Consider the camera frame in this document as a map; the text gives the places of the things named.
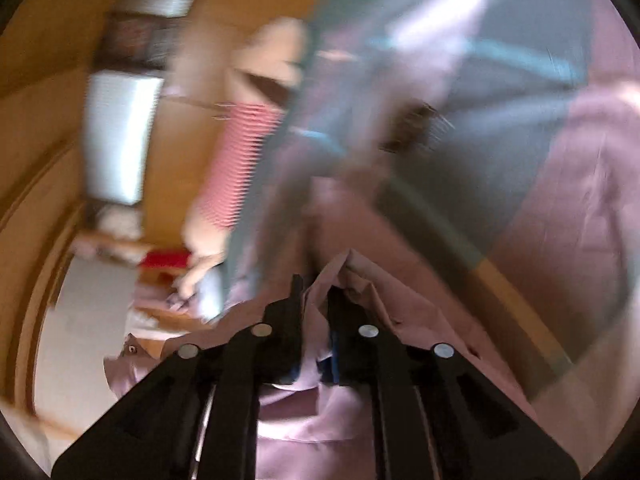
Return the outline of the pink coat with black stripe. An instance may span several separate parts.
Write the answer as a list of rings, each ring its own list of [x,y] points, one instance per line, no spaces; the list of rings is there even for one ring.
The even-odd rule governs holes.
[[[359,252],[104,363],[107,479],[574,474],[474,316],[424,264]]]

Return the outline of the red cloth on chair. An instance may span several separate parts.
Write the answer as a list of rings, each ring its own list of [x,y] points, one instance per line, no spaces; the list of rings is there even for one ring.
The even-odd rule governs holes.
[[[190,266],[191,253],[183,249],[150,250],[139,263],[142,269],[184,270]]]

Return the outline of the white bedding in shelf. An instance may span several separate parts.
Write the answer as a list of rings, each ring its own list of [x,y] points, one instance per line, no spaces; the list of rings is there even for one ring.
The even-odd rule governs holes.
[[[128,206],[105,205],[94,216],[92,229],[114,240],[135,242],[143,237],[142,214]]]

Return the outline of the plaid pastel bed quilt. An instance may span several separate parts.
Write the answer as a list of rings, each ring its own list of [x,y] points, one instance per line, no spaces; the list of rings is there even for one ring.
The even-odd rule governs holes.
[[[326,0],[232,236],[231,307],[427,266],[577,479],[639,474],[639,47],[611,0]]]

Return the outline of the frosted glass window left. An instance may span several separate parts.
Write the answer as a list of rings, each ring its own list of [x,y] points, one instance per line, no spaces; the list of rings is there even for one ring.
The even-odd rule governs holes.
[[[88,195],[132,206],[142,200],[153,119],[163,79],[116,70],[89,78],[84,154]]]

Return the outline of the plush dog with striped shirt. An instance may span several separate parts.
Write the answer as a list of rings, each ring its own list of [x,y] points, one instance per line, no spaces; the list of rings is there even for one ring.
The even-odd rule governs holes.
[[[302,82],[300,62],[306,47],[303,21],[276,18],[232,54],[227,72],[229,115],[220,147],[183,222],[182,239],[191,259],[188,272],[176,283],[182,300],[190,299],[209,269],[227,257],[262,148]]]

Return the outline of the stacked packages in shelf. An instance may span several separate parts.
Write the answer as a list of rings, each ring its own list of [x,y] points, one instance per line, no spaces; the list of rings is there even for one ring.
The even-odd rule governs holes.
[[[181,25],[182,18],[111,13],[93,64],[135,74],[163,73],[176,50]]]

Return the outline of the wooden wall cabinets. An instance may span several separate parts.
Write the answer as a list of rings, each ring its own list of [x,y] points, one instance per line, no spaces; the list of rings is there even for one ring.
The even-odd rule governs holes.
[[[38,170],[56,177],[52,195],[21,222],[41,231],[89,175],[79,148],[89,75],[117,0],[23,0],[1,35],[1,193],[10,197]],[[318,0],[195,0],[160,88],[144,154],[144,239],[181,243],[181,229],[219,151],[215,117],[228,101],[232,55],[280,16],[304,18]]]

